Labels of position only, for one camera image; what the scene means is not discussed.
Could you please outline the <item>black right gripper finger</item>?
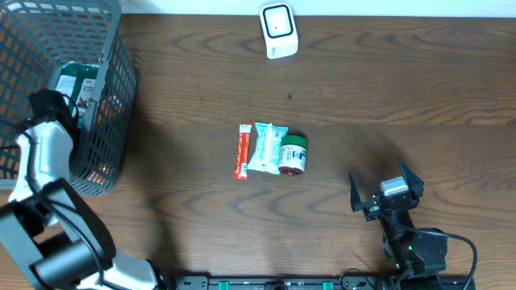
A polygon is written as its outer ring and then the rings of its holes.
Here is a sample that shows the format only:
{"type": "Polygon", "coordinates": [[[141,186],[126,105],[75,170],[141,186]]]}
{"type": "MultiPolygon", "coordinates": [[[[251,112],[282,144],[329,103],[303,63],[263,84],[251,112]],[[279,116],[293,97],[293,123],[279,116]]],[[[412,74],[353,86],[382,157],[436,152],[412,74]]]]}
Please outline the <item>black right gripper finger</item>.
{"type": "Polygon", "coordinates": [[[348,173],[349,180],[350,180],[350,206],[352,208],[353,212],[362,210],[362,200],[360,198],[360,194],[358,192],[358,189],[356,187],[356,183],[352,177],[352,174],[348,173]]]}
{"type": "Polygon", "coordinates": [[[409,190],[414,194],[415,197],[420,198],[424,191],[423,180],[406,165],[401,157],[397,158],[397,162],[409,190]]]}

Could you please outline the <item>green lid seasoning jar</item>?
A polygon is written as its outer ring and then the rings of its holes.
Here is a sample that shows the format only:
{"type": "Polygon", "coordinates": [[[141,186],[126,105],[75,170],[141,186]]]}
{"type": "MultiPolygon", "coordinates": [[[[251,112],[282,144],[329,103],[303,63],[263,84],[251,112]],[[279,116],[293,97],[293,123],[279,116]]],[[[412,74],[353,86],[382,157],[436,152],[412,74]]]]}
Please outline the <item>green lid seasoning jar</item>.
{"type": "Polygon", "coordinates": [[[302,175],[306,169],[308,141],[299,135],[286,135],[281,140],[278,169],[289,176],[302,175]]]}

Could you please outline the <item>white toilet wipes pack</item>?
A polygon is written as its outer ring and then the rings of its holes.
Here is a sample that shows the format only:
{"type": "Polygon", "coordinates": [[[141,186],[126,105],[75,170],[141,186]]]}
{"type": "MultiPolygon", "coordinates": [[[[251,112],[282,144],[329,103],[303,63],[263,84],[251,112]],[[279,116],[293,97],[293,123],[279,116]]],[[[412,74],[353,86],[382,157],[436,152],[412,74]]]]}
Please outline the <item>white toilet wipes pack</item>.
{"type": "Polygon", "coordinates": [[[255,150],[248,163],[248,170],[279,175],[279,155],[281,140],[286,136],[286,126],[256,122],[257,132],[255,150]]]}

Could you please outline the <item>red snack packet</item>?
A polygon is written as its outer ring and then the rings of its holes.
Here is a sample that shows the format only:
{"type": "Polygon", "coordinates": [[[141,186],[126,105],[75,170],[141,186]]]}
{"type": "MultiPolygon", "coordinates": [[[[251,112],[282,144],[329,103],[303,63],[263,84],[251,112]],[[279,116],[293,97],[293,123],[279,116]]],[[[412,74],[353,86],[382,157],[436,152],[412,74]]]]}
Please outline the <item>red snack packet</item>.
{"type": "Polygon", "coordinates": [[[239,140],[234,170],[234,178],[237,180],[246,180],[248,178],[248,155],[252,124],[252,121],[239,124],[239,140]]]}

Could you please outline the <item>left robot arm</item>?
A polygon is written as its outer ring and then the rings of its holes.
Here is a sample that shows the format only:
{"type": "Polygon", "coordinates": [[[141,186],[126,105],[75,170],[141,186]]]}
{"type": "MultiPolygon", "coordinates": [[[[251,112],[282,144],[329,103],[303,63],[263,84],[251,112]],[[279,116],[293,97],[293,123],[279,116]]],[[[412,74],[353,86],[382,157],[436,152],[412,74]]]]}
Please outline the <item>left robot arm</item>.
{"type": "Polygon", "coordinates": [[[33,118],[12,127],[19,176],[1,208],[1,244],[34,289],[166,289],[152,264],[117,251],[69,183],[79,130],[58,91],[29,97],[33,118]]]}

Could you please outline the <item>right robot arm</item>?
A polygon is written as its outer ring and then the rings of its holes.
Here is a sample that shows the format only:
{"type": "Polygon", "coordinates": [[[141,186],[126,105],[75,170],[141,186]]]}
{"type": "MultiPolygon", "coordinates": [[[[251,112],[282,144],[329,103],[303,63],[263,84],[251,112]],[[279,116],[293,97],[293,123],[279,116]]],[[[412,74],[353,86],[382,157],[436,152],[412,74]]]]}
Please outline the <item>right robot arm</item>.
{"type": "Polygon", "coordinates": [[[418,206],[424,182],[406,163],[397,160],[401,175],[381,182],[381,190],[369,201],[362,201],[356,183],[351,185],[352,211],[365,219],[378,220],[384,231],[387,252],[400,271],[412,276],[430,276],[446,269],[447,237],[437,229],[417,229],[409,211],[418,206]]]}

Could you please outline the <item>white barcode scanner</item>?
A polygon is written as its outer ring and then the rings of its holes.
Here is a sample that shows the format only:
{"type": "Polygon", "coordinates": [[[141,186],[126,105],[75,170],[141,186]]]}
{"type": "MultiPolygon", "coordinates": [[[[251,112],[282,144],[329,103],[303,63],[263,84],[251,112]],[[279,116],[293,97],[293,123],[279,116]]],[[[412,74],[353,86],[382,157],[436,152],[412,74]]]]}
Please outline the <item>white barcode scanner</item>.
{"type": "Polygon", "coordinates": [[[260,9],[266,56],[270,60],[295,55],[298,52],[298,32],[293,10],[287,2],[271,3],[260,9]]]}

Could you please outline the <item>green 3M flat package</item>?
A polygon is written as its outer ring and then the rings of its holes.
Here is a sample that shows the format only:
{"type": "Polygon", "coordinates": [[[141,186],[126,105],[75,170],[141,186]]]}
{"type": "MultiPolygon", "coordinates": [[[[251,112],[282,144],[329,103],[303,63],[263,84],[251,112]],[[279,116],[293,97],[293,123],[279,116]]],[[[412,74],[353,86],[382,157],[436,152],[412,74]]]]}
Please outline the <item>green 3M flat package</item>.
{"type": "Polygon", "coordinates": [[[94,64],[68,62],[61,67],[55,90],[64,95],[64,102],[79,129],[93,100],[97,74],[98,66],[94,64]]]}

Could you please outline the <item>grey plastic mesh basket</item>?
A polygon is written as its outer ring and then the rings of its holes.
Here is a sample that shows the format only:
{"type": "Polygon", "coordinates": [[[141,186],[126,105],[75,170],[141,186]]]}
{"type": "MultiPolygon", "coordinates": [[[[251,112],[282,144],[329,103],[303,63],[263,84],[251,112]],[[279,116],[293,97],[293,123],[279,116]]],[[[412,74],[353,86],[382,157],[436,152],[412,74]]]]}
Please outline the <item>grey plastic mesh basket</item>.
{"type": "Polygon", "coordinates": [[[135,103],[137,75],[119,32],[121,16],[117,0],[1,3],[2,120],[32,117],[29,96],[55,89],[63,64],[98,66],[70,161],[70,183],[84,196],[114,186],[135,103]]]}

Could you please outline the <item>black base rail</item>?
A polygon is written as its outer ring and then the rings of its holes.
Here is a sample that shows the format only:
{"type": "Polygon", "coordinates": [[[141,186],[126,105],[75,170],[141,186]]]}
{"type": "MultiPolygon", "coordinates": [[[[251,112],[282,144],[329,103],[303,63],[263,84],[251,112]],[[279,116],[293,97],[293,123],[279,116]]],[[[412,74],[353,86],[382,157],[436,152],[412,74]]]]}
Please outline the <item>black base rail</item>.
{"type": "Polygon", "coordinates": [[[389,290],[389,289],[474,289],[474,282],[465,278],[442,276],[395,279],[377,278],[361,274],[337,277],[206,277],[178,276],[174,279],[178,290],[389,290]]]}

